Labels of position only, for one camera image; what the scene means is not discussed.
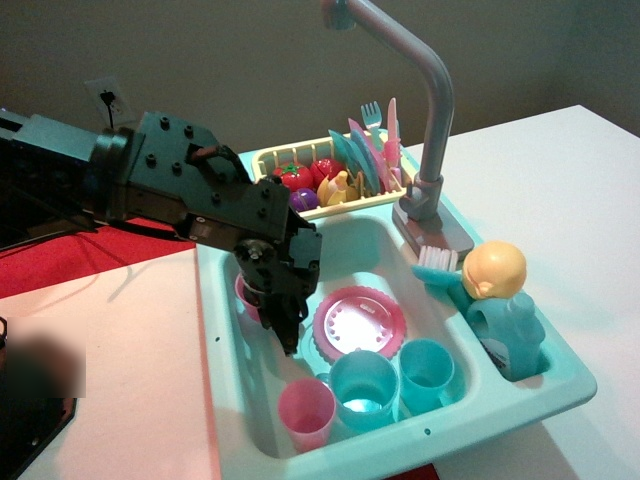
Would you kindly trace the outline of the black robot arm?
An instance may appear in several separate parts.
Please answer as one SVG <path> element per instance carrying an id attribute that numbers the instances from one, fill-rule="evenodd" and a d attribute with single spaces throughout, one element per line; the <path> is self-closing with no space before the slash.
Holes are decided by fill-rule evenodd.
<path id="1" fill-rule="evenodd" d="M 315 292 L 322 237 L 273 178 L 253 180 L 207 129 L 146 113 L 95 134 L 40 115 L 1 115 L 1 246 L 110 225 L 231 252 L 263 327 L 286 355 Z"/>

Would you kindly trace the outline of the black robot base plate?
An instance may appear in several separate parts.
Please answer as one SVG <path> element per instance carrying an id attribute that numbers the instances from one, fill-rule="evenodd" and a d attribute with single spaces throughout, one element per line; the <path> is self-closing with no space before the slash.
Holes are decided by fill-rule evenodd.
<path id="1" fill-rule="evenodd" d="M 18 479 L 74 418 L 77 398 L 1 394 L 1 478 Z"/>

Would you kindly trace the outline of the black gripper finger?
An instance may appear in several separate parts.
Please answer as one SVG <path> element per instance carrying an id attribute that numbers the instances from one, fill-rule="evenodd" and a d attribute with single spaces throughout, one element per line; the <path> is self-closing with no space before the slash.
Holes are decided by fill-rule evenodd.
<path id="1" fill-rule="evenodd" d="M 301 312 L 296 312 L 293 315 L 276 312 L 270 315 L 271 329 L 287 357 L 295 355 L 298 351 L 300 328 L 304 319 Z"/>

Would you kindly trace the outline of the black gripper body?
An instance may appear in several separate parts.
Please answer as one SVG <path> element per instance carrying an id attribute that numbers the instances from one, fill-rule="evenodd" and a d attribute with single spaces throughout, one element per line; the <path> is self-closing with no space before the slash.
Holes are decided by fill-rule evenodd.
<path id="1" fill-rule="evenodd" d="M 246 299 L 257 307 L 265 328 L 271 329 L 270 315 L 276 312 L 309 315 L 307 299 L 317 286 L 321 246 L 315 228 L 299 228 L 280 244 L 247 239 L 236 246 Z"/>

